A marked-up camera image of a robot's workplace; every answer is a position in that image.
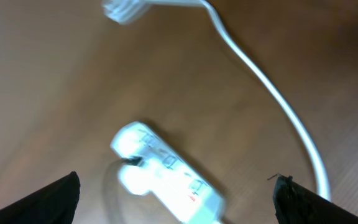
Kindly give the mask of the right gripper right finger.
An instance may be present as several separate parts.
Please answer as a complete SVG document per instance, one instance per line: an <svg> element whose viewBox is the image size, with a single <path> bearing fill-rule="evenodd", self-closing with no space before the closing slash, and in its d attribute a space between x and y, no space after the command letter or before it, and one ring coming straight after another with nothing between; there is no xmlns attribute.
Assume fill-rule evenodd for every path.
<svg viewBox="0 0 358 224"><path fill-rule="evenodd" d="M279 175L273 190L279 224L358 224L358 216Z"/></svg>

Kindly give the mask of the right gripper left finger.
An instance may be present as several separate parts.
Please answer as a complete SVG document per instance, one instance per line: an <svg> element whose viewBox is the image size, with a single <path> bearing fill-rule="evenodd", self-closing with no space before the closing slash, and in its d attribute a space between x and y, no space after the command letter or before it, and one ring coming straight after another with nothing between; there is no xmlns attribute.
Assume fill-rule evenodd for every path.
<svg viewBox="0 0 358 224"><path fill-rule="evenodd" d="M71 224L79 199L80 179L73 171L0 209L0 224Z"/></svg>

